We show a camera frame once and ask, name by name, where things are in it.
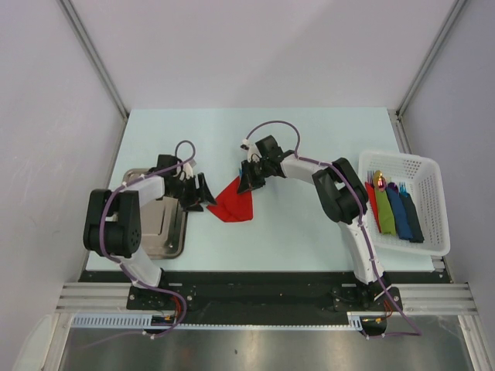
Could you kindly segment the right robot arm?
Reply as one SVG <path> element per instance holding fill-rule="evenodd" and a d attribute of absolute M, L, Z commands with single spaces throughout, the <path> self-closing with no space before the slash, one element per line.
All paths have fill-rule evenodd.
<path fill-rule="evenodd" d="M 245 138 L 241 147 L 247 158 L 241 163 L 237 192 L 260 189 L 271 176 L 298 179 L 315 186 L 323 212 L 350 240 L 354 275 L 365 284 L 357 290 L 358 304 L 366 310 L 381 305 L 385 298 L 383 289 L 390 284 L 369 236 L 367 190 L 349 161 L 339 158 L 327 163 L 304 158 L 296 151 L 283 151 L 271 135 L 254 144 Z"/>

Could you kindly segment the red napkin in basket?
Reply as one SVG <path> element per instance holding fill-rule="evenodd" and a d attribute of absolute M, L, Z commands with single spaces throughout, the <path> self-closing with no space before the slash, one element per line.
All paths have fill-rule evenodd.
<path fill-rule="evenodd" d="M 380 220 L 379 220 L 377 199 L 376 199 L 376 193 L 375 193 L 374 186 L 369 182 L 365 182 L 365 187 L 367 190 L 370 206 L 371 206 L 371 209 L 372 209 L 373 214 L 374 214 L 374 219 L 375 219 L 375 222 L 377 224 L 378 231 L 381 232 L 381 225 L 380 225 Z"/>

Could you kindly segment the blue rolled napkin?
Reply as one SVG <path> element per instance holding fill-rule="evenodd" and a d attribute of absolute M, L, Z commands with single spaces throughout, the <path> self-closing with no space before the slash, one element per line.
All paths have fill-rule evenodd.
<path fill-rule="evenodd" d="M 413 234 L 411 231 L 411 227 L 408 224 L 405 207 L 398 192 L 395 190 L 395 188 L 390 186 L 386 188 L 386 192 L 394 216 L 396 234 L 398 235 L 400 240 L 411 241 L 413 238 Z"/>

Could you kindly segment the white plastic basket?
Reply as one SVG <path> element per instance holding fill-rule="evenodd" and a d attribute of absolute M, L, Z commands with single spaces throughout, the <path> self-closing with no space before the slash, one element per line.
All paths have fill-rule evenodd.
<path fill-rule="evenodd" d="M 430 158 L 417 155 L 377 150 L 361 152 L 358 162 L 360 179 L 367 180 L 368 174 L 377 170 L 388 181 L 405 186 L 415 204 L 425 240 L 423 243 L 412 243 L 383 235 L 378 231 L 375 219 L 370 216 L 367 225 L 374 246 L 410 254 L 436 257 L 447 255 L 451 243 L 439 165 Z"/>

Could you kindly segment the red paper napkin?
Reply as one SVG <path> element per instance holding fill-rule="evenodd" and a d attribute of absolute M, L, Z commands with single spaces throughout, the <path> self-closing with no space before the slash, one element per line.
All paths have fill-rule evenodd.
<path fill-rule="evenodd" d="M 216 198 L 216 205 L 207 209 L 224 223 L 242 223 L 253 219 L 254 207 L 251 191 L 237 193 L 240 177 L 236 177 Z"/>

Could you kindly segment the metal tray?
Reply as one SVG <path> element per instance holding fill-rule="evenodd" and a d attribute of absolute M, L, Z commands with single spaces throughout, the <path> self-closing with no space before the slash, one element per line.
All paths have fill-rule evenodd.
<path fill-rule="evenodd" d="M 159 181 L 143 180 L 144 174 L 143 168 L 132 168 L 123 178 L 127 190 L 139 195 L 141 246 L 152 260 L 175 259 L 183 252 L 188 213 L 166 186 L 163 196 L 153 199 L 158 195 Z"/>

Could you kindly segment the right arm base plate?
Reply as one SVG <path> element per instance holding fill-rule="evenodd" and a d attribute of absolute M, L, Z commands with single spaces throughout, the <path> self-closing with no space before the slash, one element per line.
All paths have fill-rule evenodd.
<path fill-rule="evenodd" d="M 333 308 L 338 312 L 345 311 L 397 311 L 396 306 L 403 308 L 401 295 L 397 287 L 390 287 L 388 293 L 379 294 L 377 298 L 364 286 L 341 286 L 330 290 Z"/>

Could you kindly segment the aluminium frame rail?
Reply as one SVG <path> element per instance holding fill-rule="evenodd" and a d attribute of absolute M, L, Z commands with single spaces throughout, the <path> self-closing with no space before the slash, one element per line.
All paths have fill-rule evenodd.
<path fill-rule="evenodd" d="M 407 315 L 477 315 L 468 284 L 396 284 Z M 126 313 L 131 285 L 126 283 L 66 283 L 56 304 L 58 312 Z"/>

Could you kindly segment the green rolled napkin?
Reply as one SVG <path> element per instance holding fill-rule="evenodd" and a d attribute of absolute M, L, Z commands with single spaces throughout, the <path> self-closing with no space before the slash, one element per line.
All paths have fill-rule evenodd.
<path fill-rule="evenodd" d="M 394 214 L 387 196 L 387 183 L 381 171 L 376 171 L 373 177 L 374 194 L 377 204 L 378 223 L 384 235 L 396 235 Z"/>

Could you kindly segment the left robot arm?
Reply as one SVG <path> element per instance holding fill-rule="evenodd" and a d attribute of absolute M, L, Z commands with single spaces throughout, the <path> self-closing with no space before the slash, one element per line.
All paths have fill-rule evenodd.
<path fill-rule="evenodd" d="M 134 286 L 145 288 L 143 298 L 156 309 L 167 306 L 171 291 L 162 284 L 162 269 L 142 247 L 141 208 L 163 197 L 175 199 L 186 212 L 217 204 L 204 174 L 193 173 L 192 162 L 160 155 L 156 167 L 116 190 L 93 190 L 83 232 L 86 250 L 117 264 Z"/>

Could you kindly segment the dark navy rolled napkin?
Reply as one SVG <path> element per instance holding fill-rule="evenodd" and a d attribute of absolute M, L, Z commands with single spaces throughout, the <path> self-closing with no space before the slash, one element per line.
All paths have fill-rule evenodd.
<path fill-rule="evenodd" d="M 411 229 L 412 243 L 423 243 L 425 238 L 422 233 L 422 228 L 418 219 L 417 209 L 412 200 L 411 195 L 407 192 L 407 188 L 404 182 L 399 183 L 399 197 L 405 208 L 408 225 Z"/>

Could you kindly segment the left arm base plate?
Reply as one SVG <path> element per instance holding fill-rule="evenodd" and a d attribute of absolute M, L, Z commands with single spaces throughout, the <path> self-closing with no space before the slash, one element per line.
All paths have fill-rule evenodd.
<path fill-rule="evenodd" d="M 196 287 L 191 284 L 170 284 L 167 290 L 174 291 L 181 295 L 187 303 L 189 311 L 198 310 L 200 300 L 196 298 Z M 137 288 L 131 286 L 128 292 L 126 308 L 134 311 L 151 311 L 151 310 L 172 310 L 176 307 L 176 301 L 170 294 Z"/>

